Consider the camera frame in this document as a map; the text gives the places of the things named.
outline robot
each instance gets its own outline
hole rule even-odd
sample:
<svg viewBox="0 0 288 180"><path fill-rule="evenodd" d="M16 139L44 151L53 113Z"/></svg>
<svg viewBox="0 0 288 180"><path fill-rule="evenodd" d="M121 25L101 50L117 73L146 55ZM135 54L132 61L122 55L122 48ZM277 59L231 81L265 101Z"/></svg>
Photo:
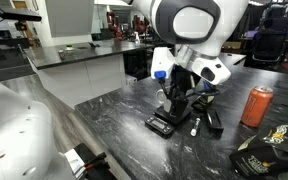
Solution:
<svg viewBox="0 0 288 180"><path fill-rule="evenodd" d="M140 10L163 40L181 44L176 57L167 48L156 48L151 70L152 78L159 81L167 96L163 113L175 117L174 123L178 123L186 114L186 91L194 88L200 78L212 86L230 77L230 71L218 55L242 17L248 0L122 1ZM167 91L165 82L170 77L171 89ZM198 93L217 92L211 89L195 92ZM65 157L55 148L48 109L0 85L1 96L7 97L1 103L8 112L0 113L0 179L75 179ZM10 108L9 103L13 101L17 106ZM18 154L19 148L26 149Z"/></svg>

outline floor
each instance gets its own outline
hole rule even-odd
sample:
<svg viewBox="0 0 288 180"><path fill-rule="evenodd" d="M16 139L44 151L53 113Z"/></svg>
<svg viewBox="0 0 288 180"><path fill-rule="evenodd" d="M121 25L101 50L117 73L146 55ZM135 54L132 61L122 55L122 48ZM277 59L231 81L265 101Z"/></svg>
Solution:
<svg viewBox="0 0 288 180"><path fill-rule="evenodd" d="M2 84L28 99L44 103L49 108L52 113L54 137L59 152L65 153L80 143L84 143L94 154L106 152L106 160L116 178L130 179L93 133L84 128L84 123L74 110L46 91L37 75L3 81Z"/></svg>

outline marble countertop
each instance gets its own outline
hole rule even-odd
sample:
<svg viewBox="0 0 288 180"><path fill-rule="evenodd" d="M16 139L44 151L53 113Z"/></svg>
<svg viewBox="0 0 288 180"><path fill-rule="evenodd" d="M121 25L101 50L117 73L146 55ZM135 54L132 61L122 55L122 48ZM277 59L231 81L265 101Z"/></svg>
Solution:
<svg viewBox="0 0 288 180"><path fill-rule="evenodd" d="M154 45L151 44L141 43L136 46L134 42L118 40L94 41L93 43L100 45L100 47L91 48L89 43L78 43L72 44L74 48L73 51L66 51L66 46L60 45L26 49L25 53L36 69L41 70L116 54L123 54L130 51L154 48ZM58 54L59 50L64 50L64 60L60 59Z"/></svg>
<svg viewBox="0 0 288 180"><path fill-rule="evenodd" d="M243 179L235 173L229 154L257 133L240 124L249 92L256 85L265 85L272 87L274 94L288 97L287 89L275 87L277 81L288 82L288 75L234 66L241 58L220 56L232 72L231 78L218 86L221 94L212 105L225 128L221 138L213 136L204 121L197 136L190 135L198 116L195 111L169 139L147 129L144 120L161 105L155 97L160 86L150 78L79 104L75 110L132 179ZM260 129L286 122L288 107L271 104Z"/></svg>

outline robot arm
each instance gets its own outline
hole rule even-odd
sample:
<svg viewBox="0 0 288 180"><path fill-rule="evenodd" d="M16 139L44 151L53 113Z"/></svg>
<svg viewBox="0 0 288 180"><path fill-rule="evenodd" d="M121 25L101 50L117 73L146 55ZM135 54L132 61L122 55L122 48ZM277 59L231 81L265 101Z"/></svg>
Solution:
<svg viewBox="0 0 288 180"><path fill-rule="evenodd" d="M242 17L248 0L123 1L140 10L164 41L182 45L174 64L201 76L213 85L223 83L230 77L230 71L217 57L223 43ZM161 52L161 55L156 55L159 59L153 59L153 79L163 78L163 74L164 78L168 78L171 61L164 51L156 50L154 53ZM165 66L162 65L163 54Z"/></svg>

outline blue cap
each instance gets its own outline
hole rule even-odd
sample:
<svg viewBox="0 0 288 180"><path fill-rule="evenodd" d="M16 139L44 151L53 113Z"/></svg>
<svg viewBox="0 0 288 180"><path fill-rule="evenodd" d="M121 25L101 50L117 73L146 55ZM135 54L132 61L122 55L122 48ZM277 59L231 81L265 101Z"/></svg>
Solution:
<svg viewBox="0 0 288 180"><path fill-rule="evenodd" d="M154 76L156 79L164 79L164 78L166 78L166 72L165 71L156 71L154 73Z"/></svg>

